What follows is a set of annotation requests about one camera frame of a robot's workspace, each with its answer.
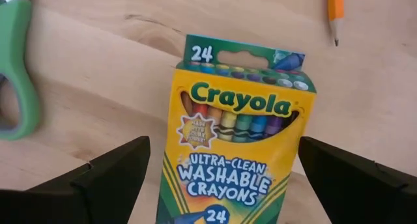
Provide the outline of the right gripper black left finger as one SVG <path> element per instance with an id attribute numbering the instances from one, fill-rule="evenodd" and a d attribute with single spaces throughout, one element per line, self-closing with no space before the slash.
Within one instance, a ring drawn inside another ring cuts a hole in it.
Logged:
<path id="1" fill-rule="evenodd" d="M 150 155 L 141 136 L 33 188 L 2 189 L 1 222 L 127 223 Z"/>

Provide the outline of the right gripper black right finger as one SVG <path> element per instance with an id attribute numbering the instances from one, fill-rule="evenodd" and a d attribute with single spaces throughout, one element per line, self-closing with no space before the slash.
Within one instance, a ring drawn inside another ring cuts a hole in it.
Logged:
<path id="1" fill-rule="evenodd" d="M 332 223 L 416 224 L 416 177 L 312 137 L 298 156 Z"/>

